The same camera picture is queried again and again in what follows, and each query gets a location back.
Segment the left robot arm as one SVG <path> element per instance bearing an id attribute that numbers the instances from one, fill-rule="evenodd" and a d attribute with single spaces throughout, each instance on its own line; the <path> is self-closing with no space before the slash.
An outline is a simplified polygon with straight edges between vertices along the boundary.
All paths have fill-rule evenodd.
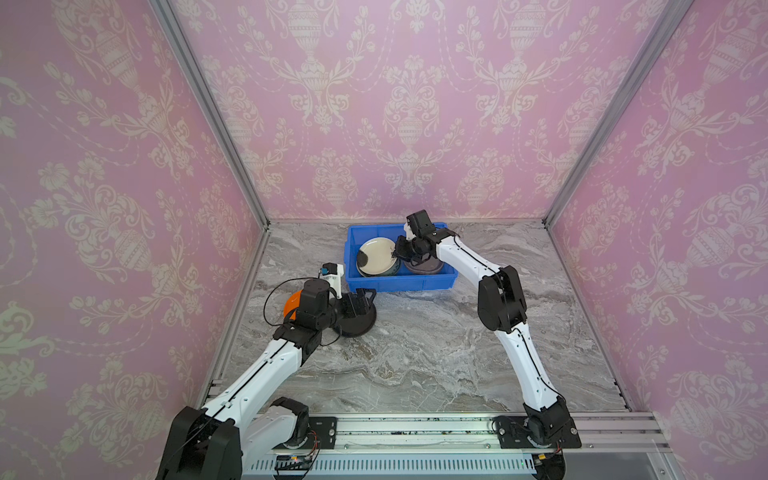
<path id="1" fill-rule="evenodd" d="M 203 407 L 185 407 L 175 416 L 157 478 L 239 479 L 250 462 L 277 446 L 318 448 L 308 406 L 275 393 L 323 346 L 325 331 L 339 338 L 368 333 L 377 318 L 377 293 L 344 292 L 338 274 L 302 282 L 252 365 Z"/>

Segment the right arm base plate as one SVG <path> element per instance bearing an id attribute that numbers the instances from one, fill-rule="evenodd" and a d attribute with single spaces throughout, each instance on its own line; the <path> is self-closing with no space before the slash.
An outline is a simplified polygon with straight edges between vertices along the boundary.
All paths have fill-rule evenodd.
<path id="1" fill-rule="evenodd" d="M 525 416 L 497 416 L 491 422 L 502 449 L 579 449 L 583 446 L 575 421 L 569 419 L 555 430 Z"/>

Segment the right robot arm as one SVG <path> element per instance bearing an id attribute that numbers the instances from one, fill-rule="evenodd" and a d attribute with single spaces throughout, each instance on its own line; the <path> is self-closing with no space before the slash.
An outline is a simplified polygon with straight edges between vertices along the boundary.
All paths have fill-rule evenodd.
<path id="1" fill-rule="evenodd" d="M 582 446 L 563 394 L 554 388 L 535 348 L 518 271 L 500 266 L 471 248 L 451 229 L 439 228 L 424 210 L 409 215 L 394 255 L 416 264 L 435 258 L 477 287 L 477 314 L 501 342 L 518 379 L 531 442 L 539 447 Z"/>

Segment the cream plate with flowers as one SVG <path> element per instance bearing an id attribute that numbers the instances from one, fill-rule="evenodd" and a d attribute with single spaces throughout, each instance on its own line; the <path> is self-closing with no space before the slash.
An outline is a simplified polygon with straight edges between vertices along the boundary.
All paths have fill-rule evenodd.
<path id="1" fill-rule="evenodd" d="M 364 277 L 396 275 L 401 261 L 394 254 L 395 242 L 376 237 L 365 242 L 356 255 L 357 271 Z"/>

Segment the brownish glass plate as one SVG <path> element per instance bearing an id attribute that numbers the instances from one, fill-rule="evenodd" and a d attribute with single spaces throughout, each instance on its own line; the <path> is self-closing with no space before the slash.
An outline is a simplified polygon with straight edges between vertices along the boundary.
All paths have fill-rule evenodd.
<path id="1" fill-rule="evenodd" d="M 406 269 L 414 275 L 436 275 L 439 274 L 444 267 L 444 263 L 433 256 L 427 256 L 420 261 L 404 261 L 403 264 Z"/>

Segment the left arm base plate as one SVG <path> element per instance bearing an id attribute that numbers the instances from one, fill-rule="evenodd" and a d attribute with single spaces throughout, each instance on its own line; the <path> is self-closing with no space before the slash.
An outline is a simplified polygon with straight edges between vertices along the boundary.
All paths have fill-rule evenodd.
<path id="1" fill-rule="evenodd" d="M 321 450 L 333 450 L 336 445 L 338 418 L 334 416 L 311 416 L 306 427 L 299 429 L 296 438 L 279 445 L 283 449 L 311 450 L 313 447 Z"/>

